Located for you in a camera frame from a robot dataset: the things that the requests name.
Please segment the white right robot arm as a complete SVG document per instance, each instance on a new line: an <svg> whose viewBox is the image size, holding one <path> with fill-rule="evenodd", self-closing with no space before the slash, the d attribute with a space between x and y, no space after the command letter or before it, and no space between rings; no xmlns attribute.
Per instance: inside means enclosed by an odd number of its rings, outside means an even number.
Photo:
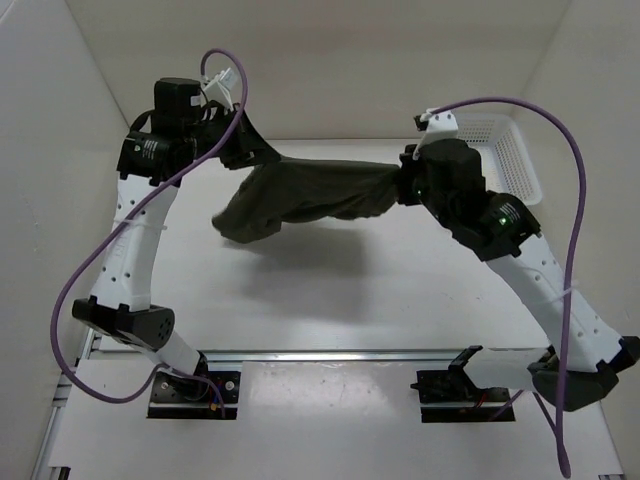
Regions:
<svg viewBox="0 0 640 480"><path fill-rule="evenodd" d="M531 211L513 195L487 189L479 152L460 139L409 144L399 159L400 204L423 205L502 278L549 340L544 348L465 349L441 377L452 393L470 400L491 388L525 390L566 412L604 399L619 373L638 362L639 339L617 333L578 290L565 286Z"/></svg>

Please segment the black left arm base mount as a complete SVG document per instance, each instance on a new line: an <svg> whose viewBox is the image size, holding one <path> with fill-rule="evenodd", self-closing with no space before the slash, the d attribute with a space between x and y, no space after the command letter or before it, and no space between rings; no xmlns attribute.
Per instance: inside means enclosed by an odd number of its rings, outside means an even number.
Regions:
<svg viewBox="0 0 640 480"><path fill-rule="evenodd" d="M158 372L151 384L147 417L163 420L235 420L241 371L229 366L209 366L208 378L221 397L206 383Z"/></svg>

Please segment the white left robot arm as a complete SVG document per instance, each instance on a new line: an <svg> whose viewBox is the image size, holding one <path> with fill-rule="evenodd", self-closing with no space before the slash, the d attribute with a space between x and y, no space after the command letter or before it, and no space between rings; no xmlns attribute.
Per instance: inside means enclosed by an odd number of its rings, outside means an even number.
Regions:
<svg viewBox="0 0 640 480"><path fill-rule="evenodd" d="M117 163L115 237L89 297L72 308L76 319L166 365L188 400L202 398L210 386L202 355L175 331L174 312L151 301L157 249L182 171L202 156L219 158L230 170L280 159L238 111L233 84L228 72L155 83L154 107L132 125Z"/></svg>

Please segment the olive green shorts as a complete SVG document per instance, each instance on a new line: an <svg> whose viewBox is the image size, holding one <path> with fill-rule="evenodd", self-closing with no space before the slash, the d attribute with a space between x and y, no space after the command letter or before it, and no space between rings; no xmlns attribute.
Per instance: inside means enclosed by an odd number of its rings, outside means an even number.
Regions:
<svg viewBox="0 0 640 480"><path fill-rule="evenodd" d="M254 167L211 223L223 238L248 244L285 223L378 217L398 199L399 172L393 164L284 157Z"/></svg>

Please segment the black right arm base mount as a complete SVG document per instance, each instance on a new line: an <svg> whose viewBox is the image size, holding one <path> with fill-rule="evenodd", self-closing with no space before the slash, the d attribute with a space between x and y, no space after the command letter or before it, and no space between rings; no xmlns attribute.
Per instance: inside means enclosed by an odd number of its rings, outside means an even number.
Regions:
<svg viewBox="0 0 640 480"><path fill-rule="evenodd" d="M483 347L463 350L441 370L418 370L410 388L418 392L422 423L514 422L511 395L504 387L478 387L463 368Z"/></svg>

